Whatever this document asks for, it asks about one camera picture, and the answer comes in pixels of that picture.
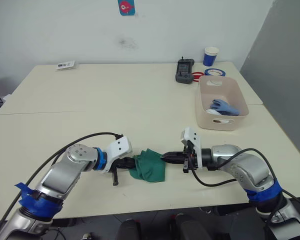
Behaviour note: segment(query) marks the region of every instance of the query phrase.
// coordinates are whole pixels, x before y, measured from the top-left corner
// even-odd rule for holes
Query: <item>sticker on wall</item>
[[[135,1],[134,0],[118,0],[120,14],[122,16],[135,15]]]

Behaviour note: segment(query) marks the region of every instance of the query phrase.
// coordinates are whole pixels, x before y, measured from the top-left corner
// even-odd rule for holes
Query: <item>blue glove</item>
[[[221,99],[214,99],[212,102],[213,104],[211,104],[210,108],[216,110],[222,115],[238,116],[240,114],[240,111],[238,109],[234,108]]]

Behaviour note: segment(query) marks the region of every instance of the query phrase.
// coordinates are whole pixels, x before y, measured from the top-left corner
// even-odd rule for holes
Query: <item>blue tape roll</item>
[[[218,68],[208,68],[204,71],[204,75],[206,76],[225,76],[226,72],[222,71],[221,69]]]

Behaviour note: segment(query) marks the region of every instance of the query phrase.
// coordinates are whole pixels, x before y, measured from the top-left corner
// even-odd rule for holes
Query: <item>blue paper cup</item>
[[[219,49],[214,46],[208,46],[204,49],[203,65],[211,67],[219,53]]]

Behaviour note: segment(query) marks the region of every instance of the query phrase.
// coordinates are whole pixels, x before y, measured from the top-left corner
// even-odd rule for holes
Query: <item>green cloth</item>
[[[142,151],[140,155],[133,156],[135,168],[129,169],[130,175],[135,179],[150,183],[165,180],[166,163],[162,161],[161,154],[150,150]]]

